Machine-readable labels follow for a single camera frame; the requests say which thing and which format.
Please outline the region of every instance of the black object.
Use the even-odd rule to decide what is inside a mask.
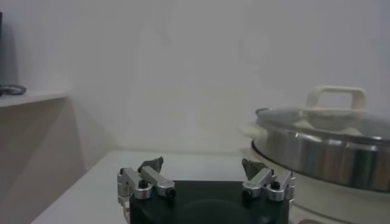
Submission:
[[[264,163],[254,162],[248,159],[243,159],[242,164],[245,170],[246,177],[251,180],[263,168],[268,168]]]
[[[138,173],[141,173],[141,169],[144,166],[150,166],[152,169],[156,170],[158,173],[161,172],[161,168],[163,167],[164,158],[159,157],[157,159],[145,161],[141,164],[141,166],[137,169]]]
[[[241,195],[242,182],[175,181],[175,188],[174,200],[160,197],[156,191],[147,200],[131,196],[131,224],[288,223],[288,200],[270,201],[263,191],[246,202]]]
[[[280,189],[280,183],[278,181],[273,181],[271,183],[271,189],[272,190],[279,190]]]
[[[147,188],[147,181],[140,180],[140,182],[138,182],[138,187],[141,188],[141,189]]]
[[[9,84],[9,85],[0,85],[0,92],[1,94],[4,95],[23,95],[26,93],[27,89],[24,86],[21,85],[14,85],[14,84]]]

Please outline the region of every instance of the white lid handle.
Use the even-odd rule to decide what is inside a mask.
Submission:
[[[352,95],[351,109],[365,110],[366,109],[366,92],[362,88],[345,87],[345,86],[317,86],[312,89],[307,96],[306,106],[309,108],[318,108],[319,96],[323,92],[330,93],[350,93]]]

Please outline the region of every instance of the shelf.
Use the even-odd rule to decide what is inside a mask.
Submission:
[[[35,103],[64,97],[66,97],[65,93],[27,91],[27,93],[22,96],[1,96],[0,107],[9,107],[25,103]]]

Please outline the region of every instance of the black screw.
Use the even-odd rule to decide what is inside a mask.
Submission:
[[[243,190],[242,196],[243,196],[244,201],[251,201],[253,193],[251,191],[248,191],[248,190]]]
[[[166,194],[166,197],[168,199],[173,199],[173,198],[176,197],[176,190],[172,189],[172,188],[169,188],[169,189],[166,190],[165,194]]]
[[[280,189],[280,183],[278,181],[273,181],[271,183],[271,189],[272,190],[279,190]]]
[[[147,188],[147,181],[146,180],[140,180],[140,182],[138,182],[138,188],[140,188],[140,189]]]

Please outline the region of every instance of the white table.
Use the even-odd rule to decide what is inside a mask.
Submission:
[[[39,215],[33,224],[125,224],[118,204],[116,174],[164,157],[161,174],[171,180],[244,181],[240,156],[112,152]]]

